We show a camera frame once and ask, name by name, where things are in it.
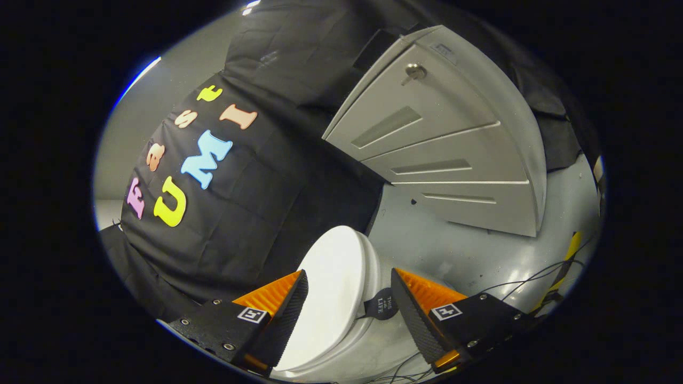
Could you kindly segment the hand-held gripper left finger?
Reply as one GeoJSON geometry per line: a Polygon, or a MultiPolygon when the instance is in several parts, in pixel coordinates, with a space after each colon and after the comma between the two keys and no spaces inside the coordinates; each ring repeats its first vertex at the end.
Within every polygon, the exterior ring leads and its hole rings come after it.
{"type": "Polygon", "coordinates": [[[168,323],[168,330],[211,359],[271,376],[309,292],[300,269],[236,299],[216,298],[168,323]]]}

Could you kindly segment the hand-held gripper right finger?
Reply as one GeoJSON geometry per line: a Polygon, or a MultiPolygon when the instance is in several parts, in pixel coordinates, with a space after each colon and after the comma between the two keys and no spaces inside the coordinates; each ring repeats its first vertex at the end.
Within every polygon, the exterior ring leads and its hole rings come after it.
{"type": "Polygon", "coordinates": [[[487,293],[463,295],[401,268],[393,299],[420,355],[435,374],[479,362],[536,325],[536,318],[487,293]]]}

